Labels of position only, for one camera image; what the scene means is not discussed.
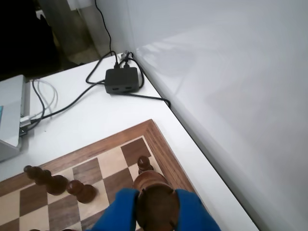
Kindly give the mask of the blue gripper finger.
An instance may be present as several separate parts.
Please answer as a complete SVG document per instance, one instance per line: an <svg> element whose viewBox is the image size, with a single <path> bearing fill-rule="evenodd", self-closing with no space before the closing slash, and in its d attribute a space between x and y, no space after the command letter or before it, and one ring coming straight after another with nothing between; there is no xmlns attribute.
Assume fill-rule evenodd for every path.
<svg viewBox="0 0 308 231"><path fill-rule="evenodd" d="M176 231L220 231L197 194L183 189L175 191L180 203Z"/></svg>
<svg viewBox="0 0 308 231"><path fill-rule="evenodd" d="M88 231L134 231L136 229L135 202L139 195L136 189L123 188L115 200Z"/></svg>

